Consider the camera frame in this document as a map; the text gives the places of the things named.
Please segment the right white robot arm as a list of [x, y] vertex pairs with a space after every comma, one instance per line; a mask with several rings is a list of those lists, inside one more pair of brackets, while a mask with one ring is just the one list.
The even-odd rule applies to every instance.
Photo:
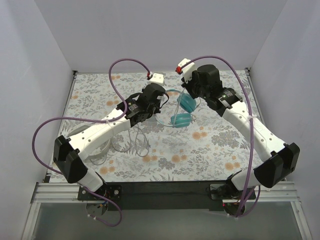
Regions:
[[297, 165], [300, 148], [287, 144], [274, 135], [259, 119], [249, 114], [249, 107], [232, 88], [224, 87], [219, 70], [212, 64], [195, 67], [191, 63], [182, 72], [182, 87], [193, 98], [205, 100], [207, 106], [232, 124], [257, 152], [262, 164], [249, 173], [239, 171], [229, 176], [218, 188], [222, 194], [237, 199], [245, 188], [264, 186], [272, 188], [291, 174]]

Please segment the teal white headphones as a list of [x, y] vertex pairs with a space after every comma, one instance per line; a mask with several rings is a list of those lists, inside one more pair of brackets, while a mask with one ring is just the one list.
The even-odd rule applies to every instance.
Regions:
[[184, 90], [179, 91], [176, 89], [168, 89], [165, 92], [167, 93], [178, 93], [177, 97], [177, 106], [174, 114], [170, 117], [169, 123], [164, 123], [160, 118], [155, 115], [155, 120], [169, 128], [186, 128], [188, 127], [193, 120], [196, 118], [192, 113], [197, 109], [198, 105], [195, 99], [193, 99], [188, 93], [185, 93]]

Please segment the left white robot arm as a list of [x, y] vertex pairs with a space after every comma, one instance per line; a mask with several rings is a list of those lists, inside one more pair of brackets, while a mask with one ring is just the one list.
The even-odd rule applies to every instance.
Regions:
[[54, 142], [53, 161], [69, 184], [78, 183], [87, 189], [95, 200], [106, 196], [106, 183], [83, 160], [115, 135], [129, 130], [138, 123], [161, 112], [163, 86], [150, 83], [142, 92], [129, 96], [117, 105], [102, 123], [96, 123], [68, 138], [59, 136]]

